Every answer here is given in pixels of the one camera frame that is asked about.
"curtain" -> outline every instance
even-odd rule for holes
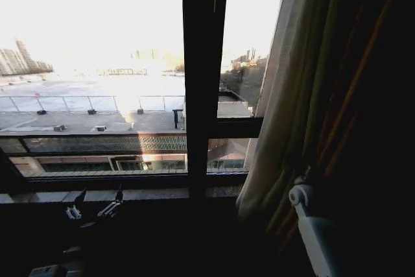
[[[239,217],[281,246],[296,230],[297,176],[330,174],[362,109],[377,35],[394,0],[282,0],[276,74]]]

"window mullion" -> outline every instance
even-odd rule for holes
[[[191,193],[204,193],[209,129],[217,118],[226,0],[183,0],[187,164]]]

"window frame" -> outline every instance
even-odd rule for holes
[[[125,189],[188,187],[191,197],[204,197],[208,186],[233,186],[243,183],[246,172],[207,175],[209,139],[258,138],[263,122],[262,117],[217,117],[225,9],[226,0],[183,0],[187,174],[24,177],[0,149],[0,165],[3,168],[0,190],[13,193],[75,190],[85,187],[115,189],[122,184]],[[209,57],[206,57],[205,51],[209,51]],[[264,78],[268,75],[267,69],[268,64]],[[202,83],[200,72],[203,72]],[[24,141],[19,141],[29,151]]]

